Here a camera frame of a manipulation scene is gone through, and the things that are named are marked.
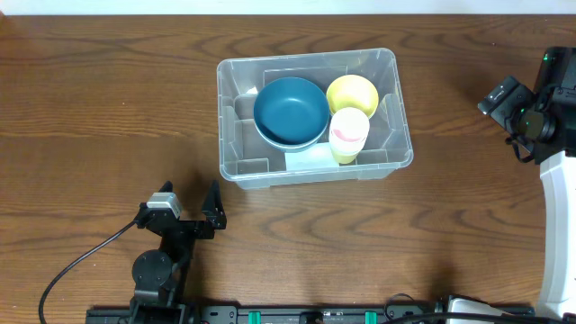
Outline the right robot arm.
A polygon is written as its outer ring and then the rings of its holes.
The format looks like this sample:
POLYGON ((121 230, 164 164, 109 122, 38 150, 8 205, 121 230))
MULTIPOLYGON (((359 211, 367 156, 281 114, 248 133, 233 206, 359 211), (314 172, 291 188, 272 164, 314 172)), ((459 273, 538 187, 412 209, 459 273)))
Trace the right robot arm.
POLYGON ((575 49, 546 49, 532 90, 507 76, 478 109, 508 133, 518 161, 539 166, 545 257, 536 312, 564 319, 575 313, 575 49))

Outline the yellow small bowl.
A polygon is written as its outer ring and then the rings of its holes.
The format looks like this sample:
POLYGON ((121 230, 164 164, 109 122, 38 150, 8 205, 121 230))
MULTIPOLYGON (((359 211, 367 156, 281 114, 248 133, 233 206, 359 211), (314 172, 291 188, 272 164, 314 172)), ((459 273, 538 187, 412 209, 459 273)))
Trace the yellow small bowl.
POLYGON ((331 114, 343 108, 356 108, 372 118, 380 99, 376 87, 367 78, 345 75, 335 79, 326 92, 331 114))

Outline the yellow cup front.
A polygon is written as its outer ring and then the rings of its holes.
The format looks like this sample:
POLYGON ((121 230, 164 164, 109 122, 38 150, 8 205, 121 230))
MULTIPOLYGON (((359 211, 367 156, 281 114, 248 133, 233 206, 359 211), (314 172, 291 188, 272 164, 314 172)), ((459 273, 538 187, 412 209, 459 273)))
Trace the yellow cup front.
POLYGON ((333 158, 339 164, 343 164, 343 165, 352 163, 356 159, 358 154, 359 154, 358 151, 347 153, 347 152, 340 152, 340 151, 332 150, 333 158))

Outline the pink cup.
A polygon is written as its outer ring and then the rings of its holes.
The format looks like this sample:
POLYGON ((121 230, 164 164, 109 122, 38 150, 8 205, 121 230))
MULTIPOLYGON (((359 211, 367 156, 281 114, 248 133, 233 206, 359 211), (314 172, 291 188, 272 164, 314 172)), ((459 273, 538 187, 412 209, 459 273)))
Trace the pink cup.
POLYGON ((368 116, 361 110, 346 107, 338 110, 329 125, 331 140, 340 140, 346 143, 364 141, 370 130, 368 116))

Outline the dark blue bowl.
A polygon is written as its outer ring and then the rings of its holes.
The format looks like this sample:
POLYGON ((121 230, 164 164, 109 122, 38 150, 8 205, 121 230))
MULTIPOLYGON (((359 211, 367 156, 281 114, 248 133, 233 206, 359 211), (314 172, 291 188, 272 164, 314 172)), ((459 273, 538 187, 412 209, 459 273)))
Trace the dark blue bowl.
POLYGON ((256 96, 254 122, 276 132, 286 126, 321 128, 329 124, 329 103, 324 92, 300 77, 282 77, 266 85, 256 96))
POLYGON ((280 127, 276 132, 264 126, 256 126, 261 137, 272 147, 284 152, 300 152, 317 144, 328 125, 321 128, 312 126, 280 127))

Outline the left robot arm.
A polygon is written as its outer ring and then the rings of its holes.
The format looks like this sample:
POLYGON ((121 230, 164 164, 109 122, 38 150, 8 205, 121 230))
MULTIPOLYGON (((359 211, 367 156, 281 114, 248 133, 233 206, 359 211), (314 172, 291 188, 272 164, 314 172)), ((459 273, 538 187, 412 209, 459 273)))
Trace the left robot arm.
POLYGON ((134 261, 134 297, 130 324, 187 324, 200 321, 199 311, 183 298, 186 278, 199 239, 213 239, 227 227, 219 183, 214 181, 202 204, 203 220, 182 220, 183 207, 166 182, 139 207, 136 226, 161 237, 160 246, 134 261))

